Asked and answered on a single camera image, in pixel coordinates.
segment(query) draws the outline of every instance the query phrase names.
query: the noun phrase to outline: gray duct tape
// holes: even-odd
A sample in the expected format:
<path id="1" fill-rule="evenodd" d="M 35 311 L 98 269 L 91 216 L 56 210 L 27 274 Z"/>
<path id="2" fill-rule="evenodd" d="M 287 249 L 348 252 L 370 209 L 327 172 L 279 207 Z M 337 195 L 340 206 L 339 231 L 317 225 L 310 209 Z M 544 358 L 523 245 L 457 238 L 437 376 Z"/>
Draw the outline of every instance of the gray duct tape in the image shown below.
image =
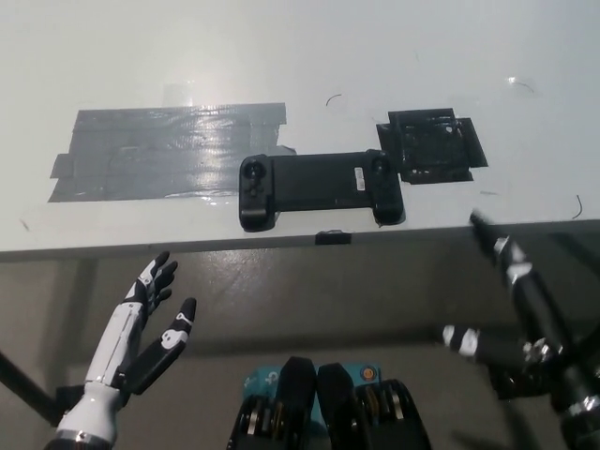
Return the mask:
<path id="1" fill-rule="evenodd" d="M 244 158 L 295 154 L 285 123 L 283 103 L 81 111 L 50 202 L 234 195 Z"/>

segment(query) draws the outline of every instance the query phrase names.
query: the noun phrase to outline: white logo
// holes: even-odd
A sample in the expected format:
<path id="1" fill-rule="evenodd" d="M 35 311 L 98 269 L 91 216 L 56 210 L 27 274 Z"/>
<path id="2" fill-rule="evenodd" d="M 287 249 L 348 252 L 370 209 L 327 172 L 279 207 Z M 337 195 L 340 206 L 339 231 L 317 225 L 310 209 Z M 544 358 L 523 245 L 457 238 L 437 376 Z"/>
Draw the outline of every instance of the white logo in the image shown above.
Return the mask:
<path id="1" fill-rule="evenodd" d="M 246 389 L 248 386 L 250 386 L 254 382 L 256 382 L 256 378 L 247 377 L 246 380 L 244 381 L 244 388 Z"/>
<path id="2" fill-rule="evenodd" d="M 268 385 L 271 385 L 273 383 L 277 383 L 278 382 L 278 378 L 279 378 L 279 375 L 278 375 L 277 372 L 271 372 L 264 379 L 264 382 L 267 383 Z"/>

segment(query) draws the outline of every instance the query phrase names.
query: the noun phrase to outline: black tape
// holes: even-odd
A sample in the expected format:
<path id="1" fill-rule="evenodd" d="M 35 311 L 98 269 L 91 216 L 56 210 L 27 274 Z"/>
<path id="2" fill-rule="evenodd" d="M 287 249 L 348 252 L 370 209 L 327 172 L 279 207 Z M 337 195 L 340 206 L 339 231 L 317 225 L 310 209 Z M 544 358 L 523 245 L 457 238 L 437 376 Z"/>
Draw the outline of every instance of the black tape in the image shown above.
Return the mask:
<path id="1" fill-rule="evenodd" d="M 451 108 L 389 112 L 379 124 L 382 150 L 394 161 L 402 181 L 413 185 L 472 181 L 470 168 L 487 167 L 470 118 Z"/>

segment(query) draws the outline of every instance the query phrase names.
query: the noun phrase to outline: gray floor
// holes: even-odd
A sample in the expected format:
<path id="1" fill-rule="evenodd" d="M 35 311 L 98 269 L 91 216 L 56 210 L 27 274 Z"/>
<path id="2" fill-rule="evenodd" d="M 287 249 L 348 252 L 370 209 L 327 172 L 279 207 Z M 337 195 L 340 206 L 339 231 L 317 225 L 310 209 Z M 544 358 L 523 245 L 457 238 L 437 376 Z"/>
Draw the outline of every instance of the gray floor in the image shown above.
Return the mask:
<path id="1" fill-rule="evenodd" d="M 600 239 L 577 241 L 583 250 L 567 242 L 570 253 L 564 240 L 522 243 L 569 319 L 585 324 L 600 318 Z M 200 301 L 196 328 L 182 358 L 120 413 L 117 449 L 225 448 L 242 381 L 290 354 L 380 364 L 384 377 L 411 388 L 434 448 L 563 448 L 546 399 L 502 405 L 479 367 L 428 342 L 439 323 L 516 330 L 497 274 L 468 239 L 176 258 L 173 299 L 145 338 L 155 338 L 188 295 Z M 48 389 L 80 383 L 115 304 L 147 260 L 0 264 L 0 349 Z M 4 388 L 0 401 L 0 448 L 42 448 L 52 431 Z"/>

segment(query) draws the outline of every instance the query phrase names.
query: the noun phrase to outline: wire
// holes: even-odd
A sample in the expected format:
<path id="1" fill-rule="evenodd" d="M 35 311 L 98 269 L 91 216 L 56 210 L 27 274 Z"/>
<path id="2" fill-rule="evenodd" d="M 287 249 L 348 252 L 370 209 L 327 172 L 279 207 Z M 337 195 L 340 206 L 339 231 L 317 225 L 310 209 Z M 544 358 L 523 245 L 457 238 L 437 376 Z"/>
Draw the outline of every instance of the wire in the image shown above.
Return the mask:
<path id="1" fill-rule="evenodd" d="M 579 198 L 578 195 L 577 195 L 577 201 L 579 202 L 579 212 L 571 217 L 572 220 L 578 218 L 579 216 L 581 216 L 581 213 L 583 213 L 583 204 L 581 204 L 581 199 Z"/>
<path id="2" fill-rule="evenodd" d="M 336 97 L 341 97 L 341 94 L 335 94 L 334 96 L 331 96 L 330 98 L 328 98 L 327 101 L 325 102 L 325 106 L 329 106 L 329 102 Z"/>

